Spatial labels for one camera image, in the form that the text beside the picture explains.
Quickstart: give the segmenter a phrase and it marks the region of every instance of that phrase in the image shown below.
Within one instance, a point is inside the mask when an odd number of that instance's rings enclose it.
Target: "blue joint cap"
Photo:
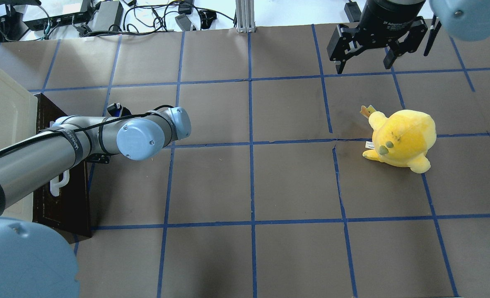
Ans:
[[[175,124],[177,133],[177,139],[184,139],[191,134],[191,122],[188,113],[182,107],[176,107],[169,109],[171,113],[171,120]]]
[[[449,35],[478,41],[490,36],[490,0],[429,0]]]
[[[121,154],[131,160],[144,160],[164,147],[162,128],[149,119],[134,119],[124,124],[116,136]]]

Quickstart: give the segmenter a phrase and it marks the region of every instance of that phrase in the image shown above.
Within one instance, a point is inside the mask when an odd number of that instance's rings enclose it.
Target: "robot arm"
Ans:
[[[122,117],[61,117],[50,129],[0,150],[0,215],[89,156],[121,153],[144,160],[190,133],[182,107],[161,106]]]
[[[338,25],[328,44],[328,56],[335,62],[337,73],[343,72],[348,59],[367,49],[388,49],[383,60],[386,69],[390,69],[398,57],[417,51],[428,29],[423,17],[418,16],[425,2],[367,0],[357,27]],[[435,15],[434,21],[436,16],[440,19],[437,28],[443,25],[451,36],[466,41],[490,36],[490,0],[429,0],[429,4]],[[438,29],[431,29],[425,56]]]

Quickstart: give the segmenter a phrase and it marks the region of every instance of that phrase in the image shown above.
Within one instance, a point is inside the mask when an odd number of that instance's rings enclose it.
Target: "yellow plush toy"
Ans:
[[[436,141],[434,120],[430,115],[401,110],[387,118],[372,106],[362,106],[361,114],[368,118],[374,129],[374,149],[364,151],[363,157],[392,166],[408,167],[418,174],[429,170],[431,164],[425,155]]]

